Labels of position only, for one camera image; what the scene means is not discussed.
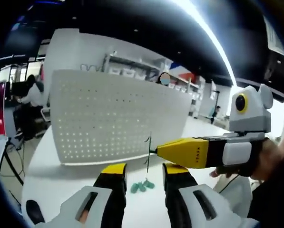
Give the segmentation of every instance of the person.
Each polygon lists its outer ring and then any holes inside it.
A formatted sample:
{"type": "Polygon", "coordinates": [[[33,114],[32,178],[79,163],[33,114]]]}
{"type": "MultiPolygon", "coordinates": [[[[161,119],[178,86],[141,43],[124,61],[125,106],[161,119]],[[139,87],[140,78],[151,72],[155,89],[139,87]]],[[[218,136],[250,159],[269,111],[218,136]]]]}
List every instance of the person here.
{"type": "MultiPolygon", "coordinates": [[[[217,167],[210,175],[230,177],[234,173],[234,169],[217,167]]],[[[260,227],[284,227],[284,137],[278,145],[264,140],[251,178],[263,183],[253,191],[248,218],[258,220],[260,227]]]]}
{"type": "Polygon", "coordinates": [[[17,97],[17,101],[24,104],[19,110],[18,121],[24,139],[29,140],[36,134],[34,119],[41,115],[43,86],[36,82],[34,75],[30,75],[26,82],[29,88],[28,94],[22,98],[17,97]]]}
{"type": "Polygon", "coordinates": [[[217,116],[217,114],[219,113],[221,107],[220,106],[217,106],[215,111],[213,112],[212,114],[212,118],[210,119],[210,123],[213,124],[214,123],[214,120],[215,120],[215,117],[217,116]]]}

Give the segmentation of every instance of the white shelf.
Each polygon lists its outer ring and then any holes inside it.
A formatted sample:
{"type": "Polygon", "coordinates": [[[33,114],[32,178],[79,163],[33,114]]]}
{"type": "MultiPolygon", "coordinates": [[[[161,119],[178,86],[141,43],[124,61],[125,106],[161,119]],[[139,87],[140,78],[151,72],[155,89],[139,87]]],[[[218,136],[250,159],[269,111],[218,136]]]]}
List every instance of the white shelf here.
{"type": "Polygon", "coordinates": [[[119,57],[119,56],[114,56],[114,55],[110,55],[110,61],[111,62],[115,62],[115,63],[121,63],[121,64],[126,64],[132,67],[138,67],[141,69],[145,69],[145,70],[151,70],[151,69],[155,69],[160,71],[160,68],[149,64],[149,63],[145,63],[145,62],[140,62],[137,59],[130,59],[130,58],[126,58],[126,57],[119,57]]]}
{"type": "MultiPolygon", "coordinates": [[[[171,76],[174,77],[174,78],[176,78],[176,79],[178,79],[178,80],[180,80],[180,81],[182,81],[182,82],[185,82],[185,83],[188,84],[188,81],[185,80],[185,79],[183,79],[183,78],[180,78],[180,77],[177,77],[177,76],[174,76],[174,75],[171,75],[171,76]]],[[[200,88],[200,86],[198,86],[198,85],[196,85],[196,84],[194,84],[194,83],[190,83],[190,85],[193,86],[193,87],[195,87],[195,88],[197,88],[197,89],[200,88]]]]}

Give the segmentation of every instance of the white table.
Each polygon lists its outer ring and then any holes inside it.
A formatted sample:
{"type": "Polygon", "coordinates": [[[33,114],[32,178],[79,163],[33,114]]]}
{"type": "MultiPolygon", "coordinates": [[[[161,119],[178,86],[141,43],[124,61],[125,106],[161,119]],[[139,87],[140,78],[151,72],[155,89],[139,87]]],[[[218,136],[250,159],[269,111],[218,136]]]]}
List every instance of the white table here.
{"type": "MultiPolygon", "coordinates": [[[[227,132],[211,124],[189,117],[183,131],[183,137],[222,135],[227,132]]],[[[130,193],[133,183],[144,181],[146,158],[127,162],[127,206],[123,218],[124,228],[170,227],[165,207],[163,189],[163,160],[151,156],[148,179],[155,183],[153,190],[130,193]]],[[[107,165],[61,166],[58,160],[51,127],[38,144],[29,164],[22,190],[22,214],[29,225],[33,223],[26,212],[26,201],[35,200],[42,211],[45,221],[50,221],[59,214],[61,204],[82,187],[92,186],[107,165]]],[[[218,178],[211,178],[209,173],[214,168],[196,170],[190,173],[199,184],[214,187],[218,178]]]]}

